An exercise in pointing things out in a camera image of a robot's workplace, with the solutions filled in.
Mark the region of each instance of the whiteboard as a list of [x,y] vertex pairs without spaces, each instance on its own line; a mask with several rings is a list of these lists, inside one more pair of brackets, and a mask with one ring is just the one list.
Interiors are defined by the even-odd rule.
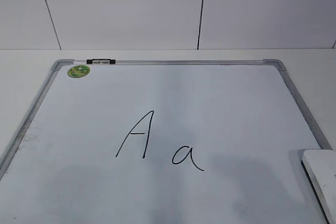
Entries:
[[73,66],[33,107],[0,223],[325,223],[300,164],[320,146],[274,66]]

